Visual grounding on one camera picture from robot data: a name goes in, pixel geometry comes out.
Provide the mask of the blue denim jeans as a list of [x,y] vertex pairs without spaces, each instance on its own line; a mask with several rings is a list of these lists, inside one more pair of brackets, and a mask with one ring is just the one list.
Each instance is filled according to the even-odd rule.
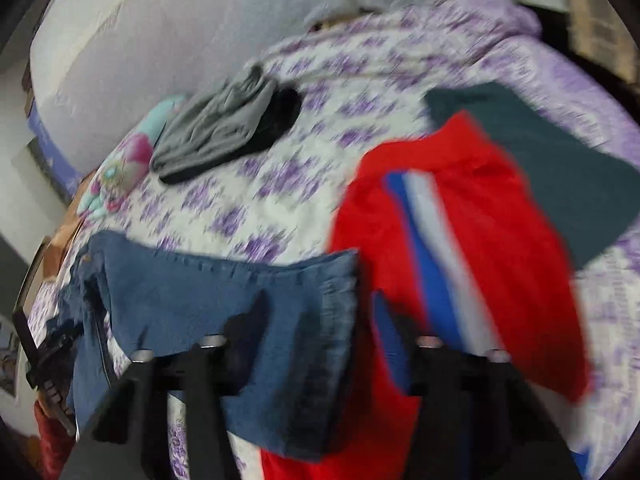
[[58,293],[50,330],[82,330],[70,402],[85,425],[114,380],[107,344],[167,356],[221,332],[258,297],[269,323],[250,381],[224,404],[228,429],[296,460],[318,460],[352,346],[356,252],[268,266],[168,252],[113,231],[89,238]]

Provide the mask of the red sleeve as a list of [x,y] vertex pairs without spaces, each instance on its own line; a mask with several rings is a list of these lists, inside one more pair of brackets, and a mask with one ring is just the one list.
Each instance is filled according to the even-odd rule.
[[57,418],[43,411],[38,401],[34,404],[35,419],[40,435],[42,475],[44,480],[58,480],[75,445]]

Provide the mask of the brown orange pillow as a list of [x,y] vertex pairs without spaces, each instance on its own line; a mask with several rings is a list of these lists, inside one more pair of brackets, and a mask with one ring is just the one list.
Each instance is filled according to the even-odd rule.
[[64,214],[62,223],[46,245],[42,260],[43,278],[46,281],[53,281],[60,273],[70,245],[82,225],[80,215],[77,213],[78,205],[95,174],[93,171],[80,182],[79,188]]

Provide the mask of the red track pants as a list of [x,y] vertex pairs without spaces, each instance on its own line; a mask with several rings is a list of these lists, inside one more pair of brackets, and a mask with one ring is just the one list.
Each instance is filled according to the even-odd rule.
[[318,463],[263,452],[268,479],[397,479],[420,402],[393,381],[372,295],[481,356],[500,349],[574,408],[588,365],[570,260],[518,168],[467,114],[363,156],[333,220],[331,252],[359,254],[354,360],[331,449]]

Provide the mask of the blue floral cloth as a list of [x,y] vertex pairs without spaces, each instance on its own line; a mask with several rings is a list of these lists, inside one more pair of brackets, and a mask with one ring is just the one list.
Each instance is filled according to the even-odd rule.
[[30,107],[27,125],[34,135],[34,140],[28,144],[32,157],[54,192],[63,203],[69,204],[79,188],[82,174],[64,158],[52,141],[38,114],[36,102],[32,102]]

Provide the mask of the floral folded blanket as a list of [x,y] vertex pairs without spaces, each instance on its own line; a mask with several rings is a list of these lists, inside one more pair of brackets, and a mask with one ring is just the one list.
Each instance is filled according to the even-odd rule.
[[97,219],[114,214],[150,171],[160,135],[186,104],[186,96],[170,96],[156,104],[108,154],[81,197],[78,216]]

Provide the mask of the dark green folded garment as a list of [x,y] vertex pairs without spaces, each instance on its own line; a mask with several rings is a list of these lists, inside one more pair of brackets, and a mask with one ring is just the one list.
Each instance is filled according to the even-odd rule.
[[502,84],[436,87],[424,102],[434,125],[443,126],[463,110],[509,153],[562,236],[575,269],[599,257],[638,218],[638,169],[583,144]]

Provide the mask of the grey folded garment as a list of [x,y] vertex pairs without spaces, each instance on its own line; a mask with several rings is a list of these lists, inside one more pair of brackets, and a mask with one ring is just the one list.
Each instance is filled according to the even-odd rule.
[[253,65],[198,93],[160,135],[152,171],[169,177],[218,162],[247,144],[277,90],[277,79]]

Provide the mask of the black folded garment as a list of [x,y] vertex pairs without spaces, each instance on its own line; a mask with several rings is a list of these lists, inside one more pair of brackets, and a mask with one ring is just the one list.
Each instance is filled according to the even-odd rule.
[[228,162],[268,151],[277,140],[291,130],[302,109],[302,103],[303,98],[295,88],[285,87],[277,90],[259,119],[255,132],[244,145],[214,158],[211,162],[201,162],[186,169],[170,172],[167,176],[158,176],[160,182],[166,185],[186,182]]

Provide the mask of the purple floral bed sheet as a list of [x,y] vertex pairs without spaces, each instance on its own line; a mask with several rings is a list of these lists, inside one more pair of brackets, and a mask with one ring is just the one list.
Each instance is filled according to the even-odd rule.
[[[361,156],[433,131],[433,87],[499,81],[582,143],[639,170],[639,125],[594,79],[540,40],[532,11],[506,0],[432,0],[277,44],[260,62],[304,95],[293,129],[266,154],[190,182],[147,174],[119,211],[86,222],[28,325],[36,344],[56,315],[76,252],[103,229],[152,247],[286,263],[328,246],[332,214]],[[578,273],[594,393],[578,446],[599,479],[639,422],[639,219]]]

